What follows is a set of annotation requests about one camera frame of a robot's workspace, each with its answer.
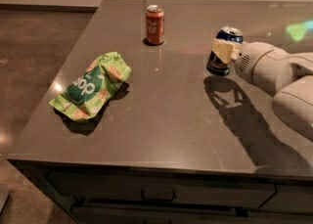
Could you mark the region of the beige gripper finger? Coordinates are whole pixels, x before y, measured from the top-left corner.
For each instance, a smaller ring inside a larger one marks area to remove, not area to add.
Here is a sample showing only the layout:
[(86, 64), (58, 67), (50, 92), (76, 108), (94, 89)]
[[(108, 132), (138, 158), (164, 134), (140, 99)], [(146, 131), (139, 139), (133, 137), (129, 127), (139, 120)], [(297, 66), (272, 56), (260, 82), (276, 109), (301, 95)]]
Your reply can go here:
[(241, 51), (241, 45), (233, 41), (215, 38), (212, 43), (212, 52), (224, 63), (234, 63)]

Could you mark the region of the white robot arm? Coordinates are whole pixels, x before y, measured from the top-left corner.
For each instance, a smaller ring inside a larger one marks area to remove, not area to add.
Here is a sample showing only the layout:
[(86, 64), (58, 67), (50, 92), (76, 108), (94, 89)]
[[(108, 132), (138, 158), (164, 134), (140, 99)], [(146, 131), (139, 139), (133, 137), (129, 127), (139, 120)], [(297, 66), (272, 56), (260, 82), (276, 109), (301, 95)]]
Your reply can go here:
[(290, 54), (263, 42), (214, 39), (212, 51), (237, 76), (273, 98), (272, 109), (285, 125), (313, 140), (313, 54)]

